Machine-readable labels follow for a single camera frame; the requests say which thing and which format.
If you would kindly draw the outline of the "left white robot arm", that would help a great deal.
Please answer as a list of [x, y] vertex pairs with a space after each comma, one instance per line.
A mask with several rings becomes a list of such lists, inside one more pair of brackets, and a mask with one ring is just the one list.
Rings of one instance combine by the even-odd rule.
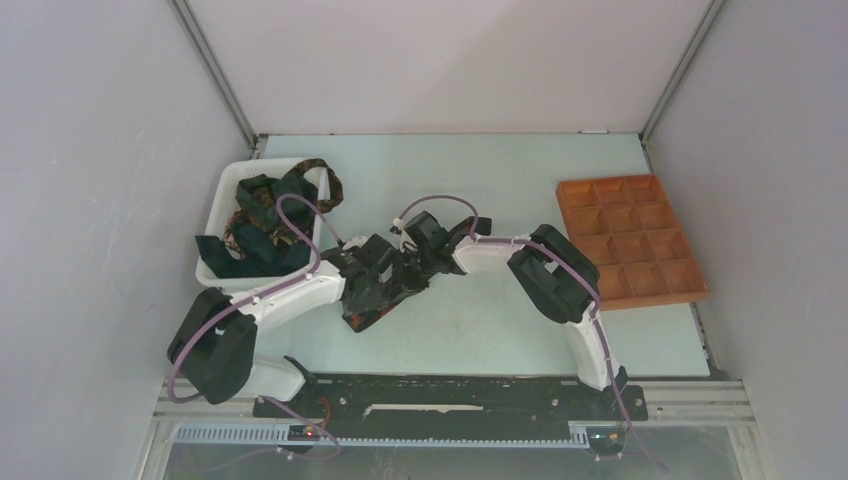
[[361, 332], [398, 304], [399, 251], [374, 234], [325, 251], [319, 263], [264, 288], [228, 295], [210, 287], [195, 299], [167, 350], [175, 371], [210, 404], [238, 394], [272, 397], [292, 416], [316, 403], [307, 371], [294, 358], [257, 354], [258, 338], [323, 305], [339, 303]]

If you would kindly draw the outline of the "black orange floral tie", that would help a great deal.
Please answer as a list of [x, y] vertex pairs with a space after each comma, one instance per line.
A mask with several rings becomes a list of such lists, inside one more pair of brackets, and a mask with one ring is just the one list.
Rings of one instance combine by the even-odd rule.
[[[472, 232], [482, 235], [489, 235], [492, 230], [492, 220], [488, 217], [482, 217], [477, 223], [473, 222], [472, 217], [463, 220], [464, 222], [464, 238], [468, 237]], [[369, 238], [383, 238], [378, 234], [374, 234]], [[438, 275], [422, 275], [416, 271], [404, 258], [401, 251], [401, 244], [395, 247], [399, 251], [399, 262], [392, 270], [386, 272], [383, 276], [385, 280], [388, 278], [388, 273], [391, 273], [392, 300], [387, 307], [382, 309], [367, 312], [365, 315], [345, 315], [342, 312], [342, 318], [347, 325], [355, 332], [359, 333], [371, 327], [378, 320], [386, 316], [391, 310], [397, 307], [404, 300], [415, 296], [430, 286], [432, 277]]]

